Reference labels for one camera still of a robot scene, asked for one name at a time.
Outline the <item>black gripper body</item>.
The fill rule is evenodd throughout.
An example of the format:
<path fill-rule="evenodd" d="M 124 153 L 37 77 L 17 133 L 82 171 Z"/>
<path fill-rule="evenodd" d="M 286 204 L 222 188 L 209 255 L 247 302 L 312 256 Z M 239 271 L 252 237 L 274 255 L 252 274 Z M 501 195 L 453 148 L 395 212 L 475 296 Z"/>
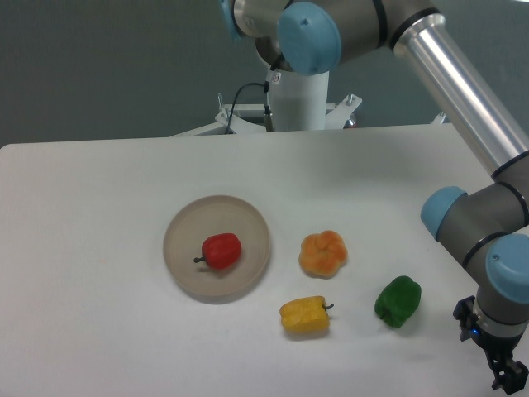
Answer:
<path fill-rule="evenodd" d="M 474 296 L 460 300 L 453 311 L 459 322 L 460 340 L 471 339 L 484 350 L 491 364 L 512 364 L 513 351 L 522 338 L 522 325 L 490 318 Z"/>

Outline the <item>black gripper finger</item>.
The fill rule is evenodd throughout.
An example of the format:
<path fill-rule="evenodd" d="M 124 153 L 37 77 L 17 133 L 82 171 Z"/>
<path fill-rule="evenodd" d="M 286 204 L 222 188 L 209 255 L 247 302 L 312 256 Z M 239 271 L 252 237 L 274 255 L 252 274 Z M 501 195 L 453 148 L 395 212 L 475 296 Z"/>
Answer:
<path fill-rule="evenodd" d="M 493 372 L 492 388 L 505 393 L 516 393 L 525 388 L 528 368 L 520 361 L 514 361 L 512 353 L 487 353 L 488 366 Z"/>

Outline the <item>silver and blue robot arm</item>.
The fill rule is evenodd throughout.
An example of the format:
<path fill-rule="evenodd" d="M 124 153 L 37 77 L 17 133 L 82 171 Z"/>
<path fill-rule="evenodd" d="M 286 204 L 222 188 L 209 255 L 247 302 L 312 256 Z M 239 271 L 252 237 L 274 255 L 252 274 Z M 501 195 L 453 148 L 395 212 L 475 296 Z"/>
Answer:
<path fill-rule="evenodd" d="M 222 1 L 234 39 L 252 37 L 269 66 L 268 131 L 329 128 L 346 120 L 326 111 L 310 80 L 382 47 L 406 60 L 464 139 L 492 184 L 475 194 L 435 192 L 421 220 L 477 283 L 455 306 L 462 340 L 484 350 L 493 388 L 522 390 L 527 367 L 513 352 L 528 327 L 528 137 L 446 32 L 429 1 Z"/>

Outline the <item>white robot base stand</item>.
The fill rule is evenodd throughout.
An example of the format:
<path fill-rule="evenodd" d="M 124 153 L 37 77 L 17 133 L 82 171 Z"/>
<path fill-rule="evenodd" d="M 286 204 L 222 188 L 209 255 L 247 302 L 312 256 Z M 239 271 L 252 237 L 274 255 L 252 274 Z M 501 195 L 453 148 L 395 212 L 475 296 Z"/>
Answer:
<path fill-rule="evenodd" d="M 181 132 L 178 137 L 255 135 L 266 132 L 342 130 L 356 127 L 355 111 L 362 98 L 349 93 L 338 103 L 327 101 L 329 74 L 302 76 L 294 72 L 270 71 L 263 83 L 241 86 L 231 104 L 217 96 L 215 121 Z M 240 103 L 247 88 L 264 90 L 264 102 Z"/>

